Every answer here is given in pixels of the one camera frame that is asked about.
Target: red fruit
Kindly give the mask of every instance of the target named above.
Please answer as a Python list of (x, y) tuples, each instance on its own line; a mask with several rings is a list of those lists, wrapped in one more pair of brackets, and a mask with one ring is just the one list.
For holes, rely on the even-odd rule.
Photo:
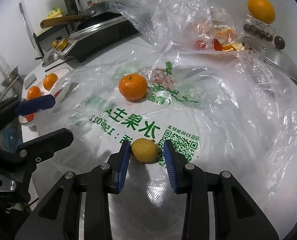
[(214, 49), (215, 51), (222, 51), (222, 44), (217, 39), (214, 39)]
[(29, 122), (31, 120), (34, 119), (34, 114), (28, 114), (27, 116), (25, 116), (25, 119)]
[(206, 42), (203, 40), (197, 40), (195, 42), (195, 50), (204, 50), (206, 49)]

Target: small yellow-brown fruit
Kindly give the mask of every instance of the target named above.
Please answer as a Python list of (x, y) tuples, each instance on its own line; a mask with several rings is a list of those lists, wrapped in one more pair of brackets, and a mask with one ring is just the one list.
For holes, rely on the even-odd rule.
[(153, 162), (158, 153), (158, 147), (154, 141), (146, 138), (136, 139), (131, 145), (131, 150), (135, 158), (141, 163)]

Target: pot lid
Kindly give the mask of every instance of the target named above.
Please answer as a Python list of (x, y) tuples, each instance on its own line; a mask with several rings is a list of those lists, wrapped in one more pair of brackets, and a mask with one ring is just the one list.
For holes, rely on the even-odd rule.
[(297, 66), (283, 50), (278, 49), (273, 42), (260, 40), (254, 37), (245, 37), (244, 41), (256, 50), (267, 61), (282, 70), (285, 74), (297, 81)]

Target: yellow detergent bottle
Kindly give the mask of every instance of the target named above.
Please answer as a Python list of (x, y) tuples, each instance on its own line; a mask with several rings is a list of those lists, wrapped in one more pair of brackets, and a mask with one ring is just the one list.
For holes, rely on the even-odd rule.
[(63, 16), (62, 11), (57, 5), (48, 13), (47, 18), (51, 19), (51, 18), (62, 17), (62, 16)]

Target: plastic container of dark fruit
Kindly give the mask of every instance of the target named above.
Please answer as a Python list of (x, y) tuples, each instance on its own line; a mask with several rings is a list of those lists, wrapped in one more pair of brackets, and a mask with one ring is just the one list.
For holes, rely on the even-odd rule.
[(243, 29), (250, 36), (270, 42), (274, 40), (276, 35), (274, 28), (250, 15), (243, 18)]

